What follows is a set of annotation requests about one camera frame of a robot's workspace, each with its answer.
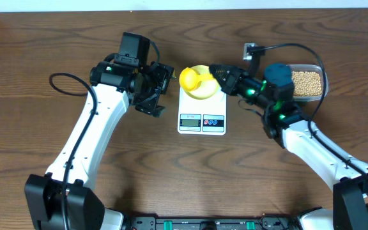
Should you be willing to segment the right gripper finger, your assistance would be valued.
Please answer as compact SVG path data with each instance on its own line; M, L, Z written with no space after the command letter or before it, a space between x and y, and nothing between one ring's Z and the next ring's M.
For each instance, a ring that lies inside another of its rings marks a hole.
M227 95L231 95L232 94L232 84L228 83L226 81L223 80L218 80L217 81L220 85L221 91Z
M237 66L212 64L209 66L209 72L216 81L226 81L232 84L234 88L243 74L243 70Z

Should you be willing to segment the yellow plastic measuring scoop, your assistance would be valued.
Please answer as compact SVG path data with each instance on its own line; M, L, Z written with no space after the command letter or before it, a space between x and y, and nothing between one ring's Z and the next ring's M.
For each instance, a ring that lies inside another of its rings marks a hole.
M180 86L185 91L193 91L199 88L202 82L214 80L210 73L199 73L192 68L185 68L179 77Z

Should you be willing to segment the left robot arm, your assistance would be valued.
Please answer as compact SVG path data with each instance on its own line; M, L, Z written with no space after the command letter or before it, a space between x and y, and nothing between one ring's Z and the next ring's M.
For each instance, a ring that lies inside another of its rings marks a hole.
M130 106L159 117L158 104L174 69L147 63L155 42L123 33L117 53L92 68L86 103L64 148L43 176L31 174L24 192L35 229L123 229L124 215L108 209L93 192L111 135Z

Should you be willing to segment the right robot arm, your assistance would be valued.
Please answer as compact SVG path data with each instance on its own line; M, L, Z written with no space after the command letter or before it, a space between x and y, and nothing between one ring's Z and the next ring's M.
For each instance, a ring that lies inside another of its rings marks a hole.
M236 66L210 65L227 95L240 96L263 110L267 136L302 159L332 190L333 208L314 208L296 217L300 229L368 229L368 164L323 134L293 100L288 65L272 64L263 80Z

